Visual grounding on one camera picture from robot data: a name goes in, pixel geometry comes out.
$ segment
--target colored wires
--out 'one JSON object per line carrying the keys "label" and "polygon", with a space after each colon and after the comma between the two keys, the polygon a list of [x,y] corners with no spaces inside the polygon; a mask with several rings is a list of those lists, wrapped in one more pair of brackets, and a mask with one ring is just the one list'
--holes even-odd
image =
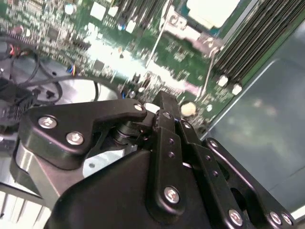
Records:
{"label": "colored wires", "polygon": [[72,76],[75,76],[75,73],[76,73],[76,67],[75,67],[75,65],[71,66],[71,68],[68,70],[68,73],[71,73]]}

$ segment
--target metal rod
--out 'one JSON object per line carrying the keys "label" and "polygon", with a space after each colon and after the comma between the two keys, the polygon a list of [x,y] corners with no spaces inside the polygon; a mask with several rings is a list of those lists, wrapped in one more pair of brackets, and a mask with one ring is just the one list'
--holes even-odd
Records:
{"label": "metal rod", "polygon": [[206,79],[205,79],[205,83],[204,83],[204,87],[202,89],[202,87],[200,87],[199,89],[199,92],[197,94],[197,97],[195,99],[195,101],[197,101],[198,99],[202,99],[205,92],[206,92],[206,88],[208,86],[208,82],[209,82],[209,78],[210,78],[210,74],[211,74],[211,70],[213,68],[213,63],[214,63],[214,57],[215,57],[215,54],[216,52],[218,52],[218,48],[217,47],[214,47],[211,51],[210,51],[210,55],[209,55],[209,58],[211,58],[211,62],[210,62],[210,67],[209,67],[209,70],[208,70],[208,74],[206,75]]}
{"label": "metal rod", "polygon": [[152,52],[151,52],[151,54],[150,54],[150,56],[149,56],[149,58],[148,58],[148,60],[147,60],[147,62],[146,62],[146,66],[145,66],[146,68],[148,67],[148,65],[149,65],[150,62],[152,61],[154,52],[156,51],[157,45],[158,45],[158,43],[159,43],[159,41],[160,41],[160,38],[161,38],[161,36],[162,36],[162,34],[163,34],[163,32],[164,32],[164,29],[165,29],[165,27],[166,27],[167,22],[168,22],[168,20],[166,19],[165,22],[164,22],[164,24],[163,24],[163,26],[162,26],[162,29],[161,29],[160,34],[159,34],[159,36],[158,36],[158,39],[157,39],[156,43],[154,44],[154,47],[153,47],[153,49],[152,49]]}
{"label": "metal rod", "polygon": [[160,34],[159,34],[159,36],[158,36],[157,41],[156,41],[156,43],[154,44],[154,47],[153,47],[153,49],[152,49],[152,53],[150,54],[150,56],[149,56],[149,58],[148,58],[148,60],[147,60],[147,62],[146,62],[146,66],[145,66],[146,68],[148,67],[148,65],[149,65],[150,62],[152,61],[154,52],[156,51],[157,45],[158,45],[158,43],[159,43],[159,41],[160,41],[160,39],[161,39],[161,36],[162,36],[162,34],[163,34],[164,30],[165,30],[166,25],[167,25],[167,23],[168,23],[168,18],[169,18],[168,12],[169,12],[169,10],[170,10],[170,7],[171,7],[172,3],[173,3],[173,0],[169,0],[168,5],[167,5],[167,7],[166,7],[165,14],[164,14],[165,22],[164,22],[164,24],[163,24],[163,26],[162,26],[162,29],[161,29],[161,31],[160,31]]}

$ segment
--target black wire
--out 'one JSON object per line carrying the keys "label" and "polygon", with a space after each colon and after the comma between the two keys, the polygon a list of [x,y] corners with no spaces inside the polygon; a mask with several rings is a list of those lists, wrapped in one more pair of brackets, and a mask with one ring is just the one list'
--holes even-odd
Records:
{"label": "black wire", "polygon": [[99,83],[99,84],[101,84],[105,87],[108,87],[110,90],[115,92],[115,94],[118,98],[122,98],[121,93],[119,92],[119,90],[115,86],[113,86],[108,81],[106,81],[102,78],[98,78],[98,77],[86,77],[86,76],[73,77],[71,75],[66,75],[66,76],[56,77],[56,78],[53,78],[53,79],[36,81],[36,82],[32,82],[32,83],[21,83],[20,86],[22,86],[22,87],[41,86],[41,85],[45,85],[45,84],[49,84],[49,83],[61,82],[61,81],[66,81],[66,80],[90,80],[90,81]]}
{"label": "black wire", "polygon": [[[42,73],[46,75],[46,77],[48,79],[54,79],[53,75],[51,75],[48,72],[48,70],[44,67],[44,65],[41,62],[40,62],[40,69],[41,69]],[[56,90],[58,92],[58,98],[56,100],[53,100],[53,101],[37,100],[36,103],[38,105],[50,105],[50,104],[54,104],[54,103],[58,102],[62,98],[63,91],[62,91],[61,85],[58,82],[54,82],[53,84],[55,85]]]}
{"label": "black wire", "polygon": [[17,57],[20,57],[20,54],[23,53],[23,52],[32,52],[34,54],[34,59],[35,59],[35,62],[36,62],[36,65],[35,65],[35,68],[32,72],[32,74],[30,75],[30,77],[25,81],[25,83],[28,83],[30,82],[32,79],[34,79],[34,77],[36,76],[38,70],[39,70],[39,65],[40,65],[40,55],[36,52],[36,51],[33,51],[31,49],[22,49],[19,53],[19,55],[13,55],[11,60],[10,60],[10,76],[11,76],[11,79],[13,80],[14,84],[17,84],[17,79],[16,79],[16,76],[15,74],[13,73],[13,69],[14,69],[14,61]]}
{"label": "black wire", "polygon": [[95,88],[95,97],[94,97],[94,102],[99,100],[99,87],[97,85],[97,82],[94,82],[94,88]]}
{"label": "black wire", "polygon": [[[23,43],[22,41],[19,41],[19,40],[16,40],[14,38],[10,38],[10,37],[0,37],[0,42],[6,42],[6,43],[15,44],[15,45],[25,46],[25,47],[28,48],[28,50],[32,51],[35,54],[36,67],[35,67],[32,75],[30,76],[30,78],[26,82],[20,83],[20,86],[31,87],[31,86],[39,86],[39,85],[44,85],[44,84],[49,84],[49,83],[54,83],[54,85],[56,86],[56,89],[57,89],[58,94],[59,94],[58,99],[56,99],[54,101],[38,100],[37,101],[38,104],[53,104],[53,103],[58,102],[62,98],[62,94],[63,94],[62,87],[60,86],[60,84],[58,82],[65,81],[65,80],[75,80],[75,79],[83,79],[83,80],[94,81],[94,87],[95,87],[94,101],[97,101],[99,99],[99,88],[98,88],[97,83],[99,83],[101,85],[104,85],[104,86],[108,87],[109,89],[113,90],[116,93],[116,95],[118,96],[118,98],[122,97],[121,93],[117,90],[117,88],[113,87],[109,82],[107,82],[107,81],[105,81],[101,78],[83,77],[83,76],[78,76],[77,78],[74,78],[70,75],[54,78],[51,74],[48,73],[48,71],[40,63],[40,55],[38,54],[38,52],[35,48],[35,47],[38,46],[38,47],[50,47],[51,49],[54,49],[54,47],[52,47],[52,46],[41,45],[41,44],[38,44],[38,43],[37,44],[26,44],[26,43]],[[71,66],[75,65],[74,62],[70,59],[70,57],[68,55],[66,55],[63,51],[58,50],[56,48],[54,50],[56,50],[58,53],[60,53],[62,56],[64,56]],[[30,81],[35,77],[39,67],[41,68],[43,73],[48,77],[48,80],[30,83]]]}

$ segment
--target white label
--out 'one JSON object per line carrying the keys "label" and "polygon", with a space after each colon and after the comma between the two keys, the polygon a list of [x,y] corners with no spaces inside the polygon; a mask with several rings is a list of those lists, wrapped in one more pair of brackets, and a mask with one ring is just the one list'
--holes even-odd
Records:
{"label": "white label", "polygon": [[94,2],[90,15],[97,18],[98,20],[102,20],[104,17],[104,14],[106,12],[106,8],[102,5],[98,4],[97,2]]}

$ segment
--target capacitor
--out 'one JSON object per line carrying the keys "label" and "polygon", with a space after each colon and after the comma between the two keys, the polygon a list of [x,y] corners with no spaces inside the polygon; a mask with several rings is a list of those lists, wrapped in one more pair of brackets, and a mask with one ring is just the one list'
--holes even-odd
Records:
{"label": "capacitor", "polygon": [[129,94],[128,94],[129,98],[131,98],[131,99],[135,98],[136,95],[137,95],[137,94],[136,94],[135,91],[131,91],[131,92],[129,92]]}
{"label": "capacitor", "polygon": [[196,114],[196,104],[193,102],[186,102],[181,105],[180,111],[183,117],[190,117]]}
{"label": "capacitor", "polygon": [[135,73],[132,78],[132,83],[138,83],[140,80],[140,77],[141,77],[140,74],[138,75],[137,73]]}
{"label": "capacitor", "polygon": [[142,87],[143,88],[147,88],[150,82],[151,82],[151,79],[147,78],[146,80],[144,80],[144,82],[142,84]]}
{"label": "capacitor", "polygon": [[65,13],[68,14],[68,15],[72,15],[76,12],[76,5],[75,4],[67,4],[65,5]]}

